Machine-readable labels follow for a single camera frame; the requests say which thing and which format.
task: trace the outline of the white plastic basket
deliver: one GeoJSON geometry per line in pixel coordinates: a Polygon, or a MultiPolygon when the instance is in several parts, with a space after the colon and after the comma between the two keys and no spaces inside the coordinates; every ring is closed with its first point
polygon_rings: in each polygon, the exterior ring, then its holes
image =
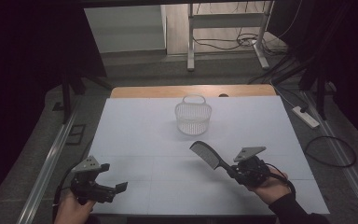
{"type": "Polygon", "coordinates": [[[205,97],[200,94],[189,94],[175,108],[178,129],[188,135],[199,135],[208,130],[212,108],[206,104],[205,97]],[[200,97],[202,103],[186,102],[187,97],[200,97]]]}

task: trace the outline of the comb teeth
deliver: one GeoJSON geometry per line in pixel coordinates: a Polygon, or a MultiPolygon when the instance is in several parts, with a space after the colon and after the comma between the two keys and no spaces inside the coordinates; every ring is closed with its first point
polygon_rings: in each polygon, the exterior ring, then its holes
{"type": "Polygon", "coordinates": [[[195,142],[190,149],[206,161],[212,169],[216,169],[219,165],[219,158],[213,154],[211,148],[208,148],[205,145],[202,144],[202,142],[195,142]]]}

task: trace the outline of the white tabletop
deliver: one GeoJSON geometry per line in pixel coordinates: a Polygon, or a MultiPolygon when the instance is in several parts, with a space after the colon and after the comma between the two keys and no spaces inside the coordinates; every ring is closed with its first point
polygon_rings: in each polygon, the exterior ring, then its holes
{"type": "Polygon", "coordinates": [[[209,130],[187,136],[176,127],[181,98],[108,99],[90,155],[110,170],[97,183],[129,182],[112,203],[94,213],[121,215],[270,215],[246,187],[213,170],[189,147],[203,141],[228,164],[242,147],[266,147],[258,157],[289,175],[297,201],[309,213],[327,214],[324,199],[279,96],[207,98],[209,130]]]}

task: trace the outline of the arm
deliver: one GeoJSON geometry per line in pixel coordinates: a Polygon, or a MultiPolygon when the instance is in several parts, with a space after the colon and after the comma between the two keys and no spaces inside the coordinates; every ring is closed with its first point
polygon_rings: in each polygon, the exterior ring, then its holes
{"type": "Polygon", "coordinates": [[[58,208],[54,224],[84,224],[95,202],[88,201],[81,205],[72,191],[65,196],[58,208]]]}
{"type": "MultiPolygon", "coordinates": [[[[275,169],[269,168],[273,174],[281,175],[275,169]]],[[[295,195],[290,192],[290,189],[280,180],[270,177],[258,188],[247,187],[248,190],[257,194],[260,199],[268,204],[269,209],[274,212],[281,224],[328,224],[327,218],[318,215],[308,215],[304,209],[296,201],[295,195]]]]}

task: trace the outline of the white power strip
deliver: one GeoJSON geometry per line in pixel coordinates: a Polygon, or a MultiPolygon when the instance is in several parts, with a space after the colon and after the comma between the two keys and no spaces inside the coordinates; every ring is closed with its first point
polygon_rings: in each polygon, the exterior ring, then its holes
{"type": "Polygon", "coordinates": [[[296,106],[292,109],[292,111],[301,118],[308,126],[310,126],[312,129],[319,126],[319,122],[316,121],[313,117],[311,117],[307,112],[301,113],[301,107],[296,106]]]}

